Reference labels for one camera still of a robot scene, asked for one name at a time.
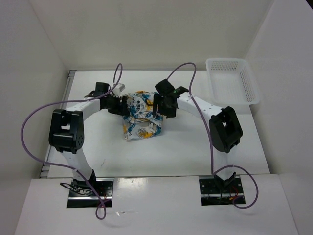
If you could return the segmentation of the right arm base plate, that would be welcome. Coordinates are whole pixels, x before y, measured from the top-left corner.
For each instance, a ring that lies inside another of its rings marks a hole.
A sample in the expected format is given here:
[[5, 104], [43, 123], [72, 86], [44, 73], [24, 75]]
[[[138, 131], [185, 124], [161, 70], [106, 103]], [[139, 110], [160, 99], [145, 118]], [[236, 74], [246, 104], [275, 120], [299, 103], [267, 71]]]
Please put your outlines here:
[[217, 206], [235, 204], [244, 205], [246, 203], [242, 181], [236, 177], [226, 188], [220, 190], [213, 177], [199, 178], [201, 205]]

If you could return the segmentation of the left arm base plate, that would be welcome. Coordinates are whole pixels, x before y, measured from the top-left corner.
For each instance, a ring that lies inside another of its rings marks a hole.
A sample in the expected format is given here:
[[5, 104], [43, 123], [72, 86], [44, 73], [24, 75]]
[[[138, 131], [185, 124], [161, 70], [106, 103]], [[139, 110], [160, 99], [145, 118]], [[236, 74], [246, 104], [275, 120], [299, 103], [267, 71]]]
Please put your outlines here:
[[[113, 178], [99, 178], [94, 182], [94, 188], [107, 208], [112, 207], [113, 182]], [[90, 188], [80, 188], [74, 182], [60, 185], [69, 190], [67, 208], [97, 208], [100, 205], [99, 198]]]

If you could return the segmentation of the colourful printed shorts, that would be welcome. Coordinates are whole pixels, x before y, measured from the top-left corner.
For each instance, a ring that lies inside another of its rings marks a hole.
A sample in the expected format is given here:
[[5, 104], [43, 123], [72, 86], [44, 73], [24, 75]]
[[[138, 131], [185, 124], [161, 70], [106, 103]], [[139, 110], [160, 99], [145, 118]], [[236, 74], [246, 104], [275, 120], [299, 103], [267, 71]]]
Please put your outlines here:
[[161, 133], [163, 115], [153, 114], [155, 94], [146, 91], [126, 94], [130, 112], [123, 116], [125, 140], [147, 139]]

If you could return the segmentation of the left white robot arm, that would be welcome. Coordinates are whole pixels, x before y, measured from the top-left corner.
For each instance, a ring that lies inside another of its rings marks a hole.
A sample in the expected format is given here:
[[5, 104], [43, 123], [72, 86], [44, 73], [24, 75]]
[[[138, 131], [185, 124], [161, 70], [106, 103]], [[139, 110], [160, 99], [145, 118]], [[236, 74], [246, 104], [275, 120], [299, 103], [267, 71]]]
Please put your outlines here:
[[125, 85], [122, 83], [110, 88], [108, 83], [97, 82], [95, 90], [77, 104], [53, 111], [48, 141], [50, 146], [61, 153], [72, 170], [73, 190], [81, 190], [88, 196], [97, 192], [98, 184], [94, 170], [83, 152], [84, 121], [102, 109], [121, 116], [128, 114], [127, 98], [121, 95], [124, 89]]

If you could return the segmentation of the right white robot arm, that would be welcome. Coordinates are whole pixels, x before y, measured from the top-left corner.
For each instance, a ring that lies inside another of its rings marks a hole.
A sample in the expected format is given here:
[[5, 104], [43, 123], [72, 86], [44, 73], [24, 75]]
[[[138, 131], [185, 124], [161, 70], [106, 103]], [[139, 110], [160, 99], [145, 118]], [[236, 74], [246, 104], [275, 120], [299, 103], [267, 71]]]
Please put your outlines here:
[[209, 138], [211, 171], [216, 179], [214, 181], [215, 189], [219, 192], [228, 191], [236, 173], [229, 173], [227, 176], [217, 176], [217, 173], [234, 166], [227, 165], [214, 170], [213, 150], [228, 154], [233, 147], [240, 143], [243, 130], [235, 110], [230, 106], [222, 108], [204, 101], [192, 95], [191, 91], [183, 86], [174, 88], [167, 79], [157, 83], [155, 88], [157, 94], [154, 95], [153, 100], [153, 116], [163, 115], [166, 118], [174, 118], [177, 109], [182, 109], [203, 121]]

